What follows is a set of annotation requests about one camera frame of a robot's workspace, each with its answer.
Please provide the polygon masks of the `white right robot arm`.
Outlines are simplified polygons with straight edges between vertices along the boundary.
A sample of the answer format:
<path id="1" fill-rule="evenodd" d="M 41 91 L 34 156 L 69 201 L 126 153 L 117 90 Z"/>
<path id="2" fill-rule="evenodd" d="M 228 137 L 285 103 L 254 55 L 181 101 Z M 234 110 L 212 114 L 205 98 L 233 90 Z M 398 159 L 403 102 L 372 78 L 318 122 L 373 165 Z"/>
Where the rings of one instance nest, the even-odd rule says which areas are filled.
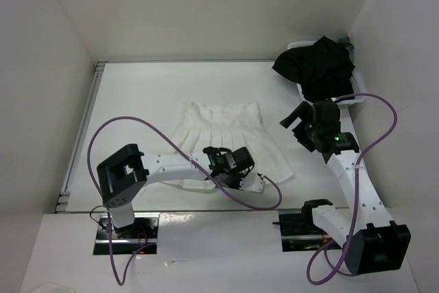
<path id="1" fill-rule="evenodd" d="M 351 276 L 398 270 L 411 240 L 405 224 L 397 224 L 378 196 L 364 166 L 365 152 L 352 133 L 341 130 L 337 100 L 301 102 L 280 124 L 291 128 L 299 144 L 322 155 L 348 202 L 346 218 L 327 199 L 309 200 L 301 209 L 300 225 L 308 233 L 319 230 L 342 249 L 333 273 L 346 266 Z"/>

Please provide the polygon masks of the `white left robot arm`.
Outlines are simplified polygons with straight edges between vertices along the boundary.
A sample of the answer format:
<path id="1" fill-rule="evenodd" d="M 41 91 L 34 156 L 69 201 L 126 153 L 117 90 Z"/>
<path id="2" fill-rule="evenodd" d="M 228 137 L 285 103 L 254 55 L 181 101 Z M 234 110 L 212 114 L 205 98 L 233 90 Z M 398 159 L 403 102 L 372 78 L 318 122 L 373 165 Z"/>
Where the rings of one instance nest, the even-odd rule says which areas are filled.
<path id="1" fill-rule="evenodd" d="M 195 180 L 202 190 L 208 183 L 223 188 L 261 193 L 263 181 L 253 171 L 255 163 L 246 147 L 235 151 L 206 147 L 190 154 L 149 154 L 138 145 L 128 144 L 97 166 L 104 206 L 112 217 L 112 230 L 118 238 L 127 238 L 140 229 L 132 201 L 142 188 L 152 183 Z"/>

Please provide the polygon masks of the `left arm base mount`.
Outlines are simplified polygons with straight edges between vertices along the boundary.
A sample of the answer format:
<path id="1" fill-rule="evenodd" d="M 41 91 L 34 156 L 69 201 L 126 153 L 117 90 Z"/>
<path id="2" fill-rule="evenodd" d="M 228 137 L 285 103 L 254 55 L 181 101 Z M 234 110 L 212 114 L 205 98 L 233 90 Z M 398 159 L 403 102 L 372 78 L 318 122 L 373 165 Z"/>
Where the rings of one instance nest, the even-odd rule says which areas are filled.
<path id="1" fill-rule="evenodd" d="M 109 256 L 109 240 L 112 240 L 114 255 L 131 255 L 142 247 L 140 255 L 155 255 L 158 238 L 158 213 L 135 213 L 132 226 L 125 229 L 114 228 L 109 235 L 108 216 L 101 214 L 98 219 L 93 255 Z"/>

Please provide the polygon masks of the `white pleated skirt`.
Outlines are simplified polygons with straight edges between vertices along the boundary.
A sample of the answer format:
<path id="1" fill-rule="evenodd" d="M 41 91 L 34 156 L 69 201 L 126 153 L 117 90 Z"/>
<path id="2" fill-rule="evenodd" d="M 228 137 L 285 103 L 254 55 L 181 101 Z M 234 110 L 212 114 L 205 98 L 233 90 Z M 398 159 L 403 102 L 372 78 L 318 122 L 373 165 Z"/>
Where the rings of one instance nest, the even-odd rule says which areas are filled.
<path id="1" fill-rule="evenodd" d="M 208 146 L 232 151 L 246 147 L 255 162 L 253 173 L 265 174 L 276 184 L 294 177 L 263 125 L 258 102 L 227 106 L 189 102 L 170 139 L 187 154 Z"/>

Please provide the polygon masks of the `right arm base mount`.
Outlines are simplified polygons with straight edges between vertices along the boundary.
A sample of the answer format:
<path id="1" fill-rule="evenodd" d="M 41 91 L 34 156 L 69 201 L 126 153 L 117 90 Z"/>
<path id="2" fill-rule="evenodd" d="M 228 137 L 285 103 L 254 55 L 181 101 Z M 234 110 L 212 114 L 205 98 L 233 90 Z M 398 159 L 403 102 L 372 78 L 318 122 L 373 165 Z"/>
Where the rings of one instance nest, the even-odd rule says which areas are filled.
<path id="1" fill-rule="evenodd" d="M 322 229 L 308 225 L 301 211 L 279 211 L 272 223 L 281 234 L 283 252 L 317 251 L 332 241 Z"/>

